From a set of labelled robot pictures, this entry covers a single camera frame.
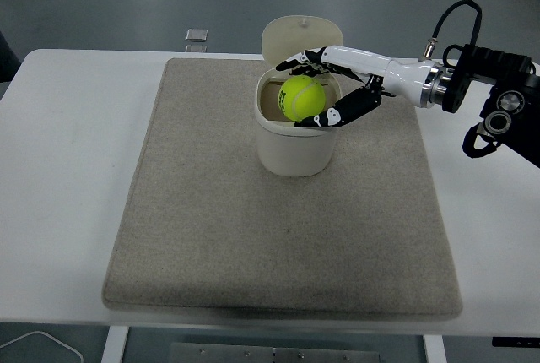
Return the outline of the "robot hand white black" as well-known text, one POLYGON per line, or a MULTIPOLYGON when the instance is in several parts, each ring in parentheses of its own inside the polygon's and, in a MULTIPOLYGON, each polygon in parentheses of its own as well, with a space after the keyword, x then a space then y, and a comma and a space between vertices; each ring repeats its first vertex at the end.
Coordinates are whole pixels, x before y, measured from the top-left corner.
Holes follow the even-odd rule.
POLYGON ((369 51, 345 46, 324 46, 302 51, 277 65, 294 76, 335 73, 362 85, 339 99, 328 110, 308 116, 296 127, 342 127, 354 122, 381 104, 381 97, 402 96, 418 108, 430 108, 431 90, 440 66, 432 60, 405 63, 369 51))

